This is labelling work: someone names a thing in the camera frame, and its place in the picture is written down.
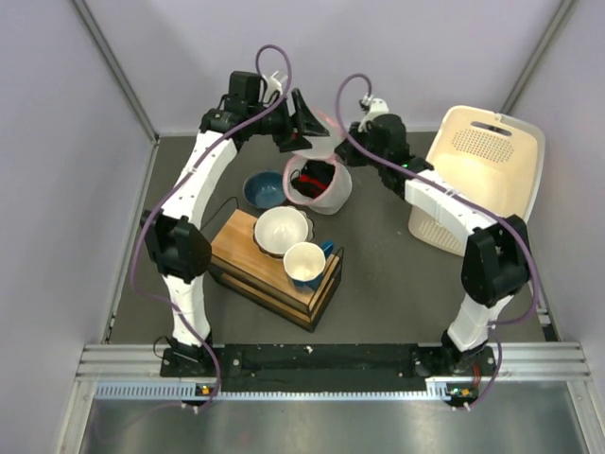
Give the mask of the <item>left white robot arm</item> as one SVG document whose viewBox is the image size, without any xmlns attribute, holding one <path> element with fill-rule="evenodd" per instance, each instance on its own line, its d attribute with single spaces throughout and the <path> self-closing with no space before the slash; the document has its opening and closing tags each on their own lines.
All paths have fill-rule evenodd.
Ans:
<svg viewBox="0 0 605 454">
<path fill-rule="evenodd" d="M 173 311 L 173 334 L 162 356 L 164 377 L 211 376 L 217 371 L 203 294 L 212 246 L 201 232 L 201 222 L 222 173 L 255 135 L 269 135 L 281 152 L 289 152 L 310 149 L 312 138 L 329 134 L 301 92 L 288 83 L 280 71 L 270 77 L 232 72 L 227 94 L 200 120 L 181 176 L 161 205 L 142 215 L 147 251 Z"/>
</svg>

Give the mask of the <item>red and black bra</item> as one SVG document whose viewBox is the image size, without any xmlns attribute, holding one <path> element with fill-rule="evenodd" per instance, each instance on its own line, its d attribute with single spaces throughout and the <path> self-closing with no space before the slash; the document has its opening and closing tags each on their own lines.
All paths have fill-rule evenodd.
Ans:
<svg viewBox="0 0 605 454">
<path fill-rule="evenodd" d="M 292 187 L 310 199 L 323 194 L 332 183 L 336 167 L 324 161 L 307 161 L 289 177 Z"/>
</svg>

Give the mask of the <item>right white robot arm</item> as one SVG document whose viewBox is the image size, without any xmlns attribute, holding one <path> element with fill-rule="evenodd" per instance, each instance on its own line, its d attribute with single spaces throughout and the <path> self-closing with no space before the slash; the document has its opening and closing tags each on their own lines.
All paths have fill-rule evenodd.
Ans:
<svg viewBox="0 0 605 454">
<path fill-rule="evenodd" d="M 499 314 L 538 276 L 525 221 L 502 218 L 469 201 L 425 158 L 410 153 L 406 127 L 393 113 L 354 122 L 336 148 L 347 166 L 373 166 L 382 184 L 434 219 L 463 246 L 464 298 L 441 337 L 441 363 L 460 375 L 475 364 Z"/>
</svg>

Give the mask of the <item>white mesh laundry bag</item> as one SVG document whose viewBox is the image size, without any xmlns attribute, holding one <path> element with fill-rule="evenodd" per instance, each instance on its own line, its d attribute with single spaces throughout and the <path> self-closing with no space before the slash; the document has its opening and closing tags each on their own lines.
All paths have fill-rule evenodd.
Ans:
<svg viewBox="0 0 605 454">
<path fill-rule="evenodd" d="M 328 137 L 310 138 L 313 147 L 294 151 L 283 172 L 286 199 L 321 215 L 333 215 L 349 199 L 353 181 L 335 149 L 344 139 L 336 120 L 320 110 L 312 113 L 328 132 Z"/>
</svg>

